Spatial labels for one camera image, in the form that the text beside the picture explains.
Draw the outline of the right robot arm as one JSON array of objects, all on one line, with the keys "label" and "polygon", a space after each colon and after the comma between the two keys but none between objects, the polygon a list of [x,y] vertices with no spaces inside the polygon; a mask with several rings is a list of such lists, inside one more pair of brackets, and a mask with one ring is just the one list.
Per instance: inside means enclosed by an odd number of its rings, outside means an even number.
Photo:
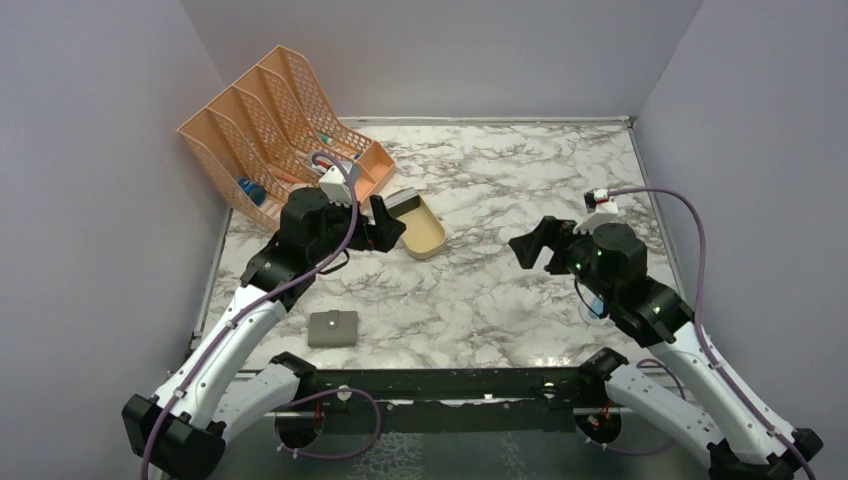
[{"label": "right robot arm", "polygon": [[532,268],[543,248],[551,275],[572,275],[603,302],[618,329],[646,348],[681,380],[696,405],[657,386],[611,350],[577,380],[579,398],[608,400],[649,419],[695,455],[712,479],[791,479],[809,473],[822,449],[811,429],[783,420],[744,384],[696,325],[693,309],[647,273],[647,247],[623,223],[578,233],[575,222],[544,217],[528,234],[510,239],[519,265]]}]

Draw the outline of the grey leather card holder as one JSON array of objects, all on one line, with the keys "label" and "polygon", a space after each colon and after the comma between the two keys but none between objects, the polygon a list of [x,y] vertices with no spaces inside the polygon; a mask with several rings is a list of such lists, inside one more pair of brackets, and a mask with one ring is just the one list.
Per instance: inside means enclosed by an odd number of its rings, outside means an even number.
[{"label": "grey leather card holder", "polygon": [[329,310],[309,316],[307,345],[310,348],[353,347],[358,340],[356,311]]}]

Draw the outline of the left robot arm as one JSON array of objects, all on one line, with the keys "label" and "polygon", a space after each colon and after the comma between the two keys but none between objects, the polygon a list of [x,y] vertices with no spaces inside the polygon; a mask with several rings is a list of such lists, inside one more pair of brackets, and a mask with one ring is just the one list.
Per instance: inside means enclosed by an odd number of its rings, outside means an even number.
[{"label": "left robot arm", "polygon": [[291,311],[316,276],[349,250],[388,252],[405,232],[384,199],[373,195],[364,214],[358,201],[331,199],[323,190],[296,190],[280,227],[250,258],[228,311],[197,349],[150,396],[132,396],[122,419],[143,479],[151,468],[175,479],[206,479],[227,443],[277,407],[298,411],[324,397],[314,366],[285,353],[250,380],[228,387],[270,329]]}]

